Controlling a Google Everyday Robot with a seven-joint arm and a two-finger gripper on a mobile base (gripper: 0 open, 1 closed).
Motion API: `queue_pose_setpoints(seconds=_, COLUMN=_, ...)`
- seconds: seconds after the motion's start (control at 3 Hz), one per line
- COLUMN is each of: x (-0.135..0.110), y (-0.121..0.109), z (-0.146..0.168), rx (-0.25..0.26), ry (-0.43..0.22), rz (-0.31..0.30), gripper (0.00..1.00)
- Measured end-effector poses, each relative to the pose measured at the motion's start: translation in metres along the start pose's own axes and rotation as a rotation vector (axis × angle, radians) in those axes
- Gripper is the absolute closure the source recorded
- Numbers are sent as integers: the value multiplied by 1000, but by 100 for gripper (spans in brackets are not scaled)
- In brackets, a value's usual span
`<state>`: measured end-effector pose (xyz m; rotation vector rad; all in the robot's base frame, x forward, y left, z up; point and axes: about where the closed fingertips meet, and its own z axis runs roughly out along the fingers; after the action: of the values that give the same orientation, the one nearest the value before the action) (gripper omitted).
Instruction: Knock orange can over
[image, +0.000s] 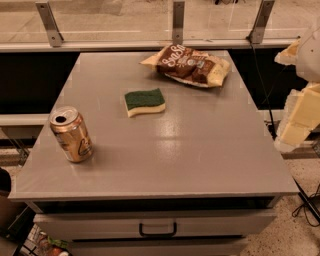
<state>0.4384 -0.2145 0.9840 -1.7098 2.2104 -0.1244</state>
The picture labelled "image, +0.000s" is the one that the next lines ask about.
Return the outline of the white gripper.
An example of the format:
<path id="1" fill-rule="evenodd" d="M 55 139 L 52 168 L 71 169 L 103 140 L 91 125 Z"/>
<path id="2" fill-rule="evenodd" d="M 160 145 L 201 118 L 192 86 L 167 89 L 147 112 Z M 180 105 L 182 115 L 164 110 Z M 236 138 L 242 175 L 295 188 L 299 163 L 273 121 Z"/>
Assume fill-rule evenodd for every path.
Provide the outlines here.
<path id="1" fill-rule="evenodd" d="M 283 153 L 299 147 L 320 125 L 320 20 L 286 49 L 274 61 L 295 65 L 299 77 L 309 81 L 301 91 L 292 89 L 288 95 L 283 118 L 276 132 L 274 146 Z"/>

